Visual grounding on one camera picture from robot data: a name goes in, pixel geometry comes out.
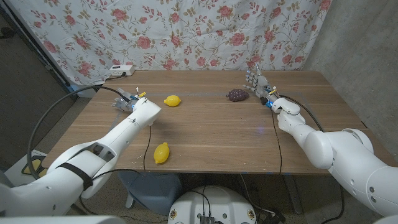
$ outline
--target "floral curtain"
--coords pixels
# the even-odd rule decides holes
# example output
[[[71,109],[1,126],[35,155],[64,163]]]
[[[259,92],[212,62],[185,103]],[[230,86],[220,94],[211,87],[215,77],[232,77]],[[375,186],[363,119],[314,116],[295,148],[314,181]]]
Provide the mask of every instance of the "floral curtain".
[[[112,65],[148,70],[298,70],[331,0],[13,0],[78,85]]]

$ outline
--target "lemon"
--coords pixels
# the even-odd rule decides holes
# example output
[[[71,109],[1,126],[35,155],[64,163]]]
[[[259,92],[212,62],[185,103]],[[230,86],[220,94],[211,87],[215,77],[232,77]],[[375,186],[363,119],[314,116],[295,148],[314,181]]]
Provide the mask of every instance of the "lemon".
[[[181,102],[181,99],[176,95],[171,95],[164,100],[164,103],[169,106],[177,106]]]
[[[169,157],[169,154],[170,154],[169,146],[167,145],[167,142],[163,142],[163,144],[157,146],[157,148],[155,149],[154,153],[155,163],[158,164],[165,162]]]

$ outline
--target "power strip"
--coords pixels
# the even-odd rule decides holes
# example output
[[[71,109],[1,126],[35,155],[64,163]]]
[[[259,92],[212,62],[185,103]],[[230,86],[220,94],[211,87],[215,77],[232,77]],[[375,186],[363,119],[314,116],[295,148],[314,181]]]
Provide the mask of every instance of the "power strip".
[[[118,77],[126,72],[126,76],[130,76],[134,73],[135,69],[132,65],[113,65],[109,71],[112,72],[112,76]]]

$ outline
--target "wooden table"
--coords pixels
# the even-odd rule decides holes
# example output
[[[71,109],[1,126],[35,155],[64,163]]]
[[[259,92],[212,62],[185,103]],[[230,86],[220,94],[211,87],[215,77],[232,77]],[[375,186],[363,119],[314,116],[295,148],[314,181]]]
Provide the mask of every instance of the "wooden table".
[[[132,77],[106,82],[107,87],[147,93],[162,111],[152,126],[152,137],[146,156],[148,171],[279,173],[280,154],[270,109],[259,98],[251,96],[233,103],[225,96],[233,88],[242,88],[245,71],[142,71]],[[279,93],[302,102],[312,110],[325,131],[344,128],[362,130],[371,139],[375,155],[386,164],[396,166],[392,156],[365,127],[354,111],[343,101],[319,72],[264,72],[278,87]],[[178,107],[168,107],[164,99],[178,95]],[[83,142],[103,137],[127,113],[111,107],[118,97],[100,90],[45,158],[48,167],[63,151]],[[305,110],[301,114],[316,127]],[[327,174],[314,168],[292,136],[278,127],[282,153],[282,173]],[[144,128],[119,159],[117,168],[143,170],[144,151],[149,127]],[[154,150],[163,142],[170,146],[170,156],[155,164]]]

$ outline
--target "concrete wall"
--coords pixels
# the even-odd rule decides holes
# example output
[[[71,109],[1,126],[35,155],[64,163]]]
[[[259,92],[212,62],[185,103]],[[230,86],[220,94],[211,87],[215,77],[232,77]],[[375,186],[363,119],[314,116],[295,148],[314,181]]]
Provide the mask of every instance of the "concrete wall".
[[[398,161],[398,1],[333,0],[304,70],[333,85]]]

